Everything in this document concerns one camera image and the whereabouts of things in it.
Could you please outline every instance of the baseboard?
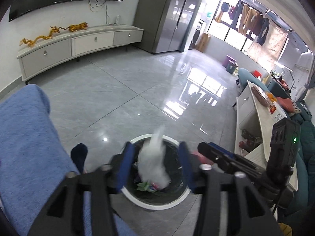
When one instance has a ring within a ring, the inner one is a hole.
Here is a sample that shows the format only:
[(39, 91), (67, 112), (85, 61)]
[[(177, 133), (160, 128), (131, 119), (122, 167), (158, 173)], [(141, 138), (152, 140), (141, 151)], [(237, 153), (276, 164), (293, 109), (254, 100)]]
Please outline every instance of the baseboard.
[(7, 95), (10, 91), (14, 90), (18, 85), (23, 83), (22, 77), (19, 77), (16, 79), (14, 82), (9, 84), (7, 87), (5, 87), (1, 92), (0, 92), (0, 99), (2, 99), (5, 95)]

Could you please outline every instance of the purple storage box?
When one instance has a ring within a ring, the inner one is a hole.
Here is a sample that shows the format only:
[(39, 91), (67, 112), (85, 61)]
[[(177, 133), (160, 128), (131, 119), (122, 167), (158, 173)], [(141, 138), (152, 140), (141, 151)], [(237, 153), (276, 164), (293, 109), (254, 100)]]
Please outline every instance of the purple storage box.
[(226, 59), (224, 60), (224, 62), (223, 62), (223, 66), (226, 68), (227, 67), (227, 64), (228, 64), (228, 62), (229, 61), (233, 61), (233, 62), (236, 62), (236, 60), (234, 59), (234, 58), (232, 58), (232, 57), (230, 57), (230, 56), (226, 56)]

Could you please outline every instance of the refrigerator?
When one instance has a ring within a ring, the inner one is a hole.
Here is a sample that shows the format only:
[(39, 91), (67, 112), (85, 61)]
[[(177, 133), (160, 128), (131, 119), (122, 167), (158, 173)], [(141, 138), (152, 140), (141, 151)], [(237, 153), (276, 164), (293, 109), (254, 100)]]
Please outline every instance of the refrigerator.
[(199, 0), (139, 0), (133, 25), (144, 29), (137, 46), (150, 53), (177, 51)]

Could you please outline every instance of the white plastic bag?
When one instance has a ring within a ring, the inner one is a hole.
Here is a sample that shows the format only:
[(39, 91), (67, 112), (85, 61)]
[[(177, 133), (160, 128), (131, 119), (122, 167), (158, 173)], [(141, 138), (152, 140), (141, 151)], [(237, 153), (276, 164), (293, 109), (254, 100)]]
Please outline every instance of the white plastic bag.
[(166, 147), (162, 137), (163, 128), (160, 128), (150, 140), (144, 142), (138, 155), (138, 173), (141, 180), (157, 185), (159, 190), (170, 183), (163, 163)]

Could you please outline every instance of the person's foot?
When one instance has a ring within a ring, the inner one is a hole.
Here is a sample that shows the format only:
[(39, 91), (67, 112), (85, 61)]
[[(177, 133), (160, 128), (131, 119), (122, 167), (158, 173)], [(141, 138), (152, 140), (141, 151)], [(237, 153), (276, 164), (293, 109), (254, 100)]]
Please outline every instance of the person's foot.
[(83, 173), (84, 162), (88, 155), (88, 148), (85, 144), (78, 144), (71, 150), (71, 159), (79, 172)]

